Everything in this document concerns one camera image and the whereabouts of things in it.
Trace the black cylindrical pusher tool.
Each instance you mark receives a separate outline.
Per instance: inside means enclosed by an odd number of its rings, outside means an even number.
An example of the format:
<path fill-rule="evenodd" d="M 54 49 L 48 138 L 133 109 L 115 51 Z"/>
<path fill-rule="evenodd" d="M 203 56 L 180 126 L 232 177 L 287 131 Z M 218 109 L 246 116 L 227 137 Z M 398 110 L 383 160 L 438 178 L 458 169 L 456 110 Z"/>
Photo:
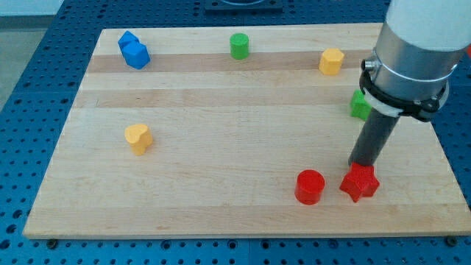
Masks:
<path fill-rule="evenodd" d="M 372 166 L 392 134 L 399 117 L 386 116 L 372 108 L 355 146 L 349 156 L 348 164 Z"/>

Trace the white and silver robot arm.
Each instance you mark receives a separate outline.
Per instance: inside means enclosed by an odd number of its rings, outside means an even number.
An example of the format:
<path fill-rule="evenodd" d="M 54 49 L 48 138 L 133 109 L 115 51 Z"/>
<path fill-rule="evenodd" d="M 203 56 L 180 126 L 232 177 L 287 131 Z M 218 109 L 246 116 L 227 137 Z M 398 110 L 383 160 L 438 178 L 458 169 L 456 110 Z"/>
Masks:
<path fill-rule="evenodd" d="M 371 113 L 348 162 L 375 163 L 398 119 L 430 121 L 447 101 L 449 78 L 470 45 L 469 0 L 393 0 L 359 87 Z"/>

